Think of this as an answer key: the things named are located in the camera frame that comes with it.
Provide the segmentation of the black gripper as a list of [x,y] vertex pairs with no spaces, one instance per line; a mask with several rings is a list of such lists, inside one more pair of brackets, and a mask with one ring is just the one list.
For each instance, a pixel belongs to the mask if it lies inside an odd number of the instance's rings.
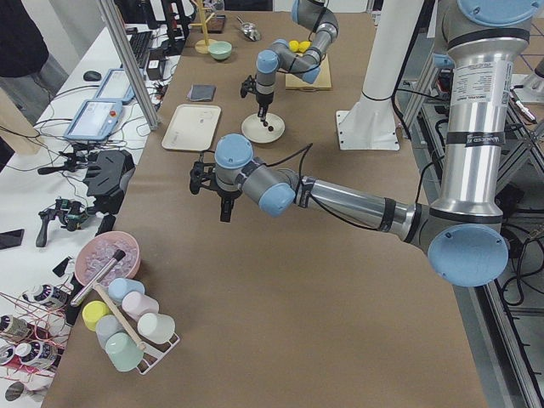
[[273,102],[275,85],[263,84],[256,77],[248,76],[241,84],[240,96],[245,98],[248,94],[254,94],[258,103],[258,119],[266,121],[269,105]]
[[216,181],[215,163],[205,162],[206,152],[199,153],[199,159],[194,162],[190,170],[190,192],[197,195],[200,189],[215,191],[221,197],[220,221],[229,222],[234,206],[234,200],[241,196],[239,190],[229,191],[220,187]]

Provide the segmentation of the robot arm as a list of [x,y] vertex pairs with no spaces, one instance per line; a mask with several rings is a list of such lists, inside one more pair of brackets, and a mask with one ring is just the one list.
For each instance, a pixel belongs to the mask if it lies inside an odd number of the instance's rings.
[[540,1],[442,1],[435,48],[452,63],[445,152],[431,158],[442,167],[438,197],[405,204],[368,195],[268,164],[238,133],[222,137],[213,161],[190,170],[190,191],[211,190],[221,199],[221,220],[247,196],[270,216],[288,207],[317,208],[363,230],[398,236],[427,256],[434,272],[455,286],[486,285],[508,262],[496,205],[500,156],[514,60],[530,41]]
[[292,5],[291,17],[314,35],[309,46],[300,51],[290,48],[284,39],[275,40],[258,53],[256,75],[249,76],[241,84],[241,97],[256,95],[258,119],[264,126],[268,124],[266,116],[274,99],[276,72],[282,71],[308,84],[314,83],[326,51],[336,41],[339,32],[335,14],[323,1],[297,0]]

